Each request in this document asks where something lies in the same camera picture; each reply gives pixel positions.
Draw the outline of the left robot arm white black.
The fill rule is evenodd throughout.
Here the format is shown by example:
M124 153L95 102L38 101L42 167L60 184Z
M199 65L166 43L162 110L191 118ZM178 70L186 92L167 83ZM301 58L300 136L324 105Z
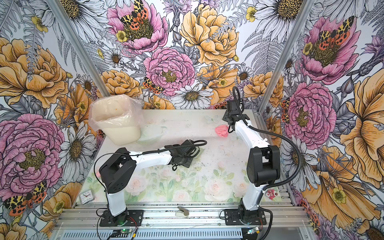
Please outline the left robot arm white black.
M136 170L168 165L172 166L173 171L180 166L189 168L200 153L200 147L206 144L205 140L186 140L180 145L166 145L145 152L129 152L126 148L119 148L99 168L109 213L117 217L127 210L123 190Z

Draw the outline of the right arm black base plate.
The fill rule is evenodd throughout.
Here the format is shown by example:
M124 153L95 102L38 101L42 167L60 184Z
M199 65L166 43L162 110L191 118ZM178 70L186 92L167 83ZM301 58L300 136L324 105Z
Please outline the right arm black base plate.
M265 214L261 210L248 211L239 209L225 209L224 220L227 226L266 225Z

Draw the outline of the green dustpan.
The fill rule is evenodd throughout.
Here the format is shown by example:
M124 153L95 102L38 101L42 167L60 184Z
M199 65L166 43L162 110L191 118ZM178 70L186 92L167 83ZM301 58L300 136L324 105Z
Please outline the green dustpan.
M197 151L193 154L193 157L194 157L193 160L199 161L204 151L205 151L204 148L198 147Z

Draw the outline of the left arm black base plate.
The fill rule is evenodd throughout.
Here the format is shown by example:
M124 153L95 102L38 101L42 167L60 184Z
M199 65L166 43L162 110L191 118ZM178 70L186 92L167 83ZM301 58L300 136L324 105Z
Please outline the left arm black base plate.
M99 225L100 227L140 227L143 215L143 210L125 210L114 217L109 210L105 210Z

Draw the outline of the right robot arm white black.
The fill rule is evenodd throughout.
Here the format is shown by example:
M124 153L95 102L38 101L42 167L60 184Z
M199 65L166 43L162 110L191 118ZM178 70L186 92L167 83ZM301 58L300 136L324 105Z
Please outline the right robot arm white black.
M235 132L249 147L247 176L250 186L241 200L245 211L257 211L267 188L280 178L281 168L277 146L272 146L260 135L261 130L252 126L249 117L243 114L240 103L230 100L223 120L228 123L230 132Z

